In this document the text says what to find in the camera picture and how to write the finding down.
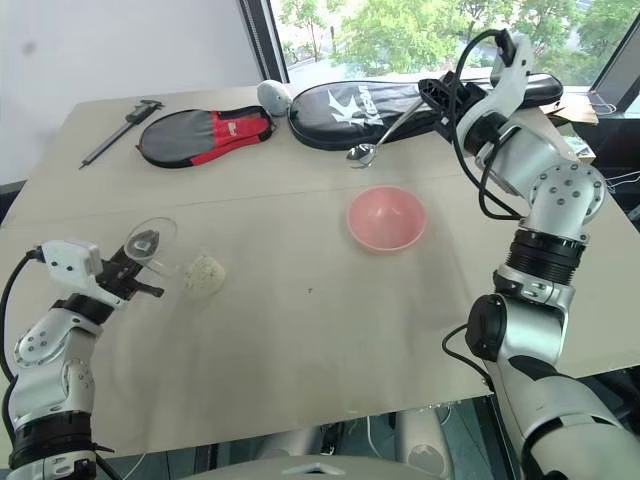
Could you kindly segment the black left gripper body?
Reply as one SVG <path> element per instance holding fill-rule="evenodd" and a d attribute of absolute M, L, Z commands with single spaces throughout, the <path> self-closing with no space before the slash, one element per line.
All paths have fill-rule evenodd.
<path fill-rule="evenodd" d="M 141 290 L 137 280 L 143 266 L 131 259 L 121 246 L 108 260 L 102 261 L 102 272 L 97 276 L 99 286 L 122 300 L 130 300 Z"/>

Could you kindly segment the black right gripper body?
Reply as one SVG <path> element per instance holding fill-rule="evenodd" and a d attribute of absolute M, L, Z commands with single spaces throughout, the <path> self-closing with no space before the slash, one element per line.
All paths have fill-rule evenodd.
<path fill-rule="evenodd" d="M 483 100 L 487 93 L 479 85 L 473 82 L 463 83 L 456 81 L 455 73 L 447 71 L 443 77 L 453 77 L 451 83 L 451 119 L 458 125 L 463 116 L 478 102 Z"/>

